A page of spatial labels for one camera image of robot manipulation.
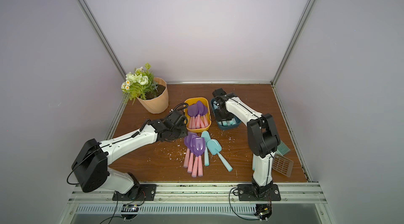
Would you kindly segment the purple shovel pink handle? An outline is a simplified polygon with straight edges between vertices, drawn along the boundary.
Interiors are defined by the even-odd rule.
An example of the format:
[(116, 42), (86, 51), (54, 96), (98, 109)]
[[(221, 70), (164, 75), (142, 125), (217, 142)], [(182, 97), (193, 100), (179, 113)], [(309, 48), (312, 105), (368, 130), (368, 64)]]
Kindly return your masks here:
[(203, 176), (203, 164), (202, 164), (202, 155), (206, 150), (205, 139), (203, 137), (199, 137), (197, 135), (189, 136), (189, 146), (190, 151), (194, 154), (195, 160), (193, 164), (193, 170), (191, 176), (196, 178), (197, 176)]
[(189, 146), (190, 146), (190, 141), (191, 141), (191, 139), (192, 139), (193, 137), (196, 137), (196, 136), (197, 136), (196, 133), (188, 132), (188, 135), (187, 135), (186, 137), (184, 137), (184, 144), (185, 144), (185, 146), (187, 147), (186, 156), (185, 156), (184, 165), (183, 165), (184, 168), (187, 168), (187, 167), (188, 167), (188, 164), (189, 164), (189, 157), (190, 157), (190, 149), (189, 149)]
[(200, 129), (200, 118), (202, 117), (204, 104), (201, 101), (198, 101), (196, 105), (197, 105), (196, 128)]
[(190, 128), (191, 127), (191, 118), (195, 117), (195, 115), (196, 115), (196, 112), (195, 112), (196, 108), (197, 108), (196, 104), (192, 104), (192, 105), (188, 106), (188, 115), (190, 116), (190, 122), (189, 122), (189, 125), (188, 125), (189, 129), (191, 129)]
[(205, 128), (204, 120), (202, 117), (200, 118), (200, 128)]
[(191, 118), (191, 129), (196, 129), (196, 117)]
[(208, 112), (208, 108), (204, 105), (203, 106), (203, 112), (202, 112), (202, 118), (204, 120), (204, 124), (205, 124), (205, 128), (209, 126), (209, 122), (207, 119), (207, 112)]

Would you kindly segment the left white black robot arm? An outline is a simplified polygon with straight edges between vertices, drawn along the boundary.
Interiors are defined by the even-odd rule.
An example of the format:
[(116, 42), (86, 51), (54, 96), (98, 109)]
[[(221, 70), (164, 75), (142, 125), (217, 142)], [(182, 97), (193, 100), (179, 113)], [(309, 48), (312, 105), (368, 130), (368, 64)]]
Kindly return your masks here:
[(187, 103), (181, 103), (166, 117), (153, 121), (147, 119), (140, 129), (123, 136), (101, 142), (94, 138), (86, 141), (72, 164), (72, 173), (82, 191), (108, 189), (136, 199), (141, 186), (135, 176), (111, 169), (109, 165), (143, 146), (173, 142), (187, 136), (188, 119), (184, 112), (187, 107)]

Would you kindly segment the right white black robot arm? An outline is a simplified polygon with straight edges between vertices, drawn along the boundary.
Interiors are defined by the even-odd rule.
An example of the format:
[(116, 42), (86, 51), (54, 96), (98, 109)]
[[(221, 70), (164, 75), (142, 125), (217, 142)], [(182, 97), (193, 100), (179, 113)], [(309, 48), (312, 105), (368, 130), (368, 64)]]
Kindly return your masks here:
[(280, 136), (271, 114), (262, 114), (233, 94), (219, 88), (213, 91), (217, 122), (238, 118), (247, 128), (248, 146), (254, 155), (255, 170), (252, 184), (257, 189), (268, 189), (273, 184), (272, 165), (275, 152), (280, 145)]

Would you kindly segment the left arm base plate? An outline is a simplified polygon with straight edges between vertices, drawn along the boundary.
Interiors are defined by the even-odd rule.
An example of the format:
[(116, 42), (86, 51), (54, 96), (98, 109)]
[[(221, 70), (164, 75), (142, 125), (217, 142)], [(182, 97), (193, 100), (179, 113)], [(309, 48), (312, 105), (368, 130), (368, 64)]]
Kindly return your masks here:
[(156, 184), (135, 185), (127, 193), (114, 193), (113, 201), (153, 201), (156, 194)]

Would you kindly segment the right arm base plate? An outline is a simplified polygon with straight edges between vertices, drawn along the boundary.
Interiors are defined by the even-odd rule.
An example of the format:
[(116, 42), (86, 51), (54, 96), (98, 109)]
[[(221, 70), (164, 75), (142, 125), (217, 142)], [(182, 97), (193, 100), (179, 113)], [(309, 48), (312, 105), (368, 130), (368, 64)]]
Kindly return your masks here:
[(238, 184), (237, 190), (240, 201), (281, 201), (277, 184), (262, 187), (255, 184)]

